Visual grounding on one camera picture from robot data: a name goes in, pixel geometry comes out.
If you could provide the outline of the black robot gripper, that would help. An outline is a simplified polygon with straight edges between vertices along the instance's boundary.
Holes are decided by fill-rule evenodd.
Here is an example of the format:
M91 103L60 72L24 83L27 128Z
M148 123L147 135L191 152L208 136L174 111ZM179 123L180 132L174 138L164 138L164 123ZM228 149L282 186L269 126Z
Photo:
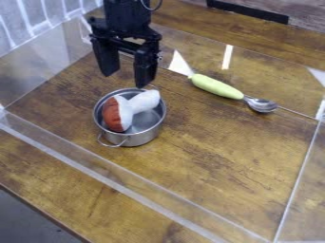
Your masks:
M151 13L159 9L151 0L103 0L104 17L91 16L89 40L100 71L105 77L119 70L119 50L135 52L136 88L146 87L156 77L162 35L150 28Z

